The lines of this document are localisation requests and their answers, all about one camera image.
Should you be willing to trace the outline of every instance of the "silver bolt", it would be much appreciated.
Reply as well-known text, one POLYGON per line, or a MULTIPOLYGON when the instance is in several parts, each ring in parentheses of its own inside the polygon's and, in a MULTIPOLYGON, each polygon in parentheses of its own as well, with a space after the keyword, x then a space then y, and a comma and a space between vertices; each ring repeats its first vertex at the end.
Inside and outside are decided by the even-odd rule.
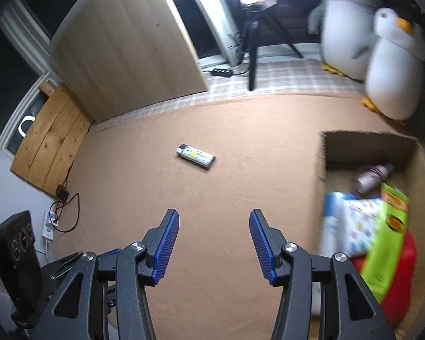
POLYGON ((130 248, 131 248, 133 251, 137 251, 137 252, 139 252, 139 251, 141 251, 143 248, 145 248, 145 245, 144 245, 142 242, 134 242, 134 243, 132 243, 132 244, 130 245, 130 248))
POLYGON ((297 251, 297 245, 294 244, 294 243, 287 243, 287 244, 285 244, 284 248, 287 252, 297 251))
POLYGON ((345 262, 348 259, 345 253, 340 253, 340 252, 336 253, 334 255, 334 258, 338 262, 345 262))
POLYGON ((82 260, 83 261, 91 261, 94 258, 95 254, 92 252, 86 252, 82 254, 82 260))

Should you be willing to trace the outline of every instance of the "blue ridged rubber pad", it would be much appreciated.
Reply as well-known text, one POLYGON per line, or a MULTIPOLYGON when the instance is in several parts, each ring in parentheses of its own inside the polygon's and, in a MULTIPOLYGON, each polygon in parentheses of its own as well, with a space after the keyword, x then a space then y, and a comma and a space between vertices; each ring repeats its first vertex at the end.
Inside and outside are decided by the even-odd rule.
POLYGON ((169 265, 170 255, 175 245, 176 237, 179 230, 179 214, 178 211, 173 212, 172 218, 167 225, 167 229, 161 239, 159 247, 154 255, 154 270, 151 279, 156 285, 165 275, 167 266, 169 265))
POLYGON ((272 285, 275 279, 274 254, 269 247, 263 229, 253 211, 250 212, 249 229, 253 245, 255 246, 256 255, 258 256, 263 271, 263 276, 272 285))

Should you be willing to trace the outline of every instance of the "green snack package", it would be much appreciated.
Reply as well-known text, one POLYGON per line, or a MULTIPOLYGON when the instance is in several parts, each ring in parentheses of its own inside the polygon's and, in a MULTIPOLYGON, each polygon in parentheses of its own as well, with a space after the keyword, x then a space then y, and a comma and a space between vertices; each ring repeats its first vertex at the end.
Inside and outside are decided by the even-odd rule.
POLYGON ((381 185, 382 208, 378 234, 367 254, 362 278, 378 303, 386 297, 400 260, 408 220, 409 198, 388 185, 381 185))

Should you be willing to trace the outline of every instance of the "cardboard box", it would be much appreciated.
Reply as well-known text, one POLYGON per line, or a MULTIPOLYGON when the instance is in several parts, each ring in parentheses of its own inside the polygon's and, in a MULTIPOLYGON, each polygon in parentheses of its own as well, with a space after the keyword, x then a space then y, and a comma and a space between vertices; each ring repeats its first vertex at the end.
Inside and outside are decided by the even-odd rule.
MULTIPOLYGON (((410 327, 425 325, 425 154, 417 139, 391 133, 331 131, 323 133, 319 162, 321 198, 324 193, 348 192, 355 170, 366 164, 391 162, 395 171, 386 183, 410 198, 408 228, 414 237, 417 261, 411 287, 411 306, 397 327, 398 338, 410 327)), ((364 197, 379 196, 376 189, 364 197)))

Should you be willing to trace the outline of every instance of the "red bag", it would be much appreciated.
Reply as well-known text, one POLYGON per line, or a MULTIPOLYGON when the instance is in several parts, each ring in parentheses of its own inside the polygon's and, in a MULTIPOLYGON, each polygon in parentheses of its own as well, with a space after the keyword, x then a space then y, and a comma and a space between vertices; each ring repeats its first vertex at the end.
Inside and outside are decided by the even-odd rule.
MULTIPOLYGON (((411 279, 413 278, 416 256, 417 252, 413 236, 409 230, 406 230, 397 272, 386 297, 381 303, 384 315, 392 328, 403 320, 409 310, 409 305, 411 304, 411 279)), ((352 258, 351 261, 360 272, 365 262, 365 256, 352 258)))

